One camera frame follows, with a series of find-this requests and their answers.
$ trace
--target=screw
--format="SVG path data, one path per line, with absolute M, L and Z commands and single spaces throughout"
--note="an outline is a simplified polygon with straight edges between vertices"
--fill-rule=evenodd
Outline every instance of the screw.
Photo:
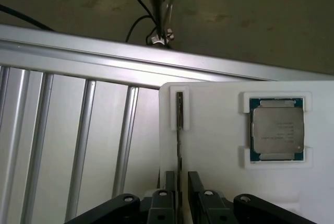
M 211 191 L 205 191 L 204 194 L 205 195 L 213 195 L 213 192 L 211 192 Z
M 124 201 L 125 202 L 131 202 L 133 200 L 133 198 L 131 196 L 125 197 Z
M 251 199 L 248 198 L 247 196 L 240 197 L 240 200 L 242 200 L 243 202 L 246 202 L 246 203 L 251 201 Z

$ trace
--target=white plastic tray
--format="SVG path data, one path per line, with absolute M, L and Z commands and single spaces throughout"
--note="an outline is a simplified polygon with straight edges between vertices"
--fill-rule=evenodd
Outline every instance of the white plastic tray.
M 314 221 L 334 223 L 334 82 L 168 83 L 160 89 L 161 177 L 176 171 L 175 93 L 184 92 L 187 172 L 227 199 L 249 193 Z M 305 161 L 250 163 L 249 98 L 304 98 Z

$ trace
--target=gray floor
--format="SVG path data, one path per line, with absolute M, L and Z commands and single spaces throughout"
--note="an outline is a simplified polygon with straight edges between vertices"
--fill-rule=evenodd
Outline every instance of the gray floor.
M 124 41 L 145 14 L 136 0 L 0 0 L 56 31 Z M 332 0 L 175 0 L 179 51 L 334 74 Z M 31 27 L 0 14 L 0 22 Z M 144 44 L 143 21 L 130 42 Z

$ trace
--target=black metal arm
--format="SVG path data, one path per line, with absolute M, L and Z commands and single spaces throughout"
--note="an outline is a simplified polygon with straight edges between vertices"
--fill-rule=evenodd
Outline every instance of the black metal arm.
M 215 190 L 206 190 L 197 172 L 188 172 L 188 201 L 194 224 L 315 224 L 254 195 L 241 194 L 228 201 Z M 166 172 L 165 189 L 139 200 L 119 195 L 66 224 L 176 224 L 175 177 Z

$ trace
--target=metal pole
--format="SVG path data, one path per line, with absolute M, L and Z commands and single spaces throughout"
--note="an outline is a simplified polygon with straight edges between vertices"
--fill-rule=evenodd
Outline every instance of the metal pole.
M 157 33 L 159 38 L 162 36 L 162 14 L 161 14 L 161 4 L 163 0 L 151 0 L 153 6 L 153 16 L 157 23 Z

